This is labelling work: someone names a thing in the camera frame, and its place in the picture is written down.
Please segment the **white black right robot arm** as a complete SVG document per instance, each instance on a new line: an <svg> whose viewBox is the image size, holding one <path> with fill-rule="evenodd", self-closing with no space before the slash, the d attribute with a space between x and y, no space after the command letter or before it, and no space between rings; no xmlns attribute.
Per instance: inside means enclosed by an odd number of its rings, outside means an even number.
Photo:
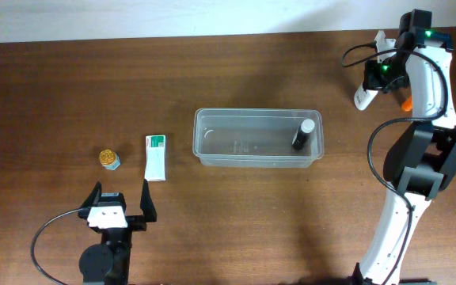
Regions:
<svg viewBox="0 0 456 285"><path fill-rule="evenodd" d="M352 284L398 284L401 263L420 217L456 174L456 112L450 87L453 44L431 27L432 13L414 9L401 16L398 37L384 32L368 45L364 79L354 96L364 110L378 93L410 88L408 128L392 145L376 178L386 201L366 255Z"/></svg>

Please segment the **black bottle white cap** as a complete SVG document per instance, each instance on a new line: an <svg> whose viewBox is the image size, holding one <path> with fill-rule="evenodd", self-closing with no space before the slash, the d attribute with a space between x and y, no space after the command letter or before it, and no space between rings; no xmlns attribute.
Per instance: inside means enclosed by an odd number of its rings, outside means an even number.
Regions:
<svg viewBox="0 0 456 285"><path fill-rule="evenodd" d="M292 142L292 148L294 150L300 151L304 148L315 126L316 124L312 119L306 119L302 121L294 134Z"/></svg>

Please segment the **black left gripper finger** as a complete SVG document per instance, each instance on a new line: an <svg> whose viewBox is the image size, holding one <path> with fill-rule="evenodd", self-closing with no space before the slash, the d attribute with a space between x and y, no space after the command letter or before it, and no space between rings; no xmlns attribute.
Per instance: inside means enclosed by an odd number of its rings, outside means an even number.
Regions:
<svg viewBox="0 0 456 285"><path fill-rule="evenodd" d="M158 214L156 212L153 200L150 196L150 188L148 181L143 180L142 184L142 195L140 200L140 209L142 210L142 215L145 219L145 222L156 222L158 219Z"/></svg>
<svg viewBox="0 0 456 285"><path fill-rule="evenodd" d="M102 193L102 184L100 181L98 181L94 185L92 192L88 195L88 197L82 203L81 209L90 209L91 207L95 206L101 197L101 193Z"/></svg>

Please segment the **white tube bottle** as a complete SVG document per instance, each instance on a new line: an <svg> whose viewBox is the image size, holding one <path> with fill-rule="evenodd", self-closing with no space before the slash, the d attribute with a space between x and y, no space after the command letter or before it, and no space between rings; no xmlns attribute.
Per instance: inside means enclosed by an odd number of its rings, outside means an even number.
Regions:
<svg viewBox="0 0 456 285"><path fill-rule="evenodd" d="M354 95L354 103L356 108L360 111L365 110L377 95L377 90L365 89L363 87L363 83L361 83Z"/></svg>

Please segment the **orange tablet tube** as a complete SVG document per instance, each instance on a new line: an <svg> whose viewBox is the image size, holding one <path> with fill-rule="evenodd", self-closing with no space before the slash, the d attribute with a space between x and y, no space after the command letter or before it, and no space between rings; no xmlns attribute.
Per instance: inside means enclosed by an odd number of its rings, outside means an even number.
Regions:
<svg viewBox="0 0 456 285"><path fill-rule="evenodd" d="M412 111L412 96L407 98L402 104L401 104L401 109L404 112L411 112Z"/></svg>

